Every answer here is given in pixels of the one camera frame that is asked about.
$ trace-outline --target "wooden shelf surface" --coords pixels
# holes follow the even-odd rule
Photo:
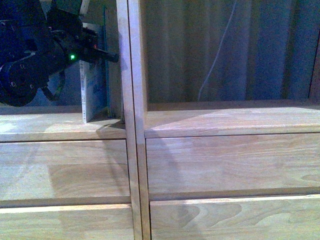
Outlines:
[[[270,100],[149,105],[146,138],[320,132],[320,105]]]
[[[85,124],[78,107],[0,108],[0,142],[125,138],[119,119],[97,116]]]

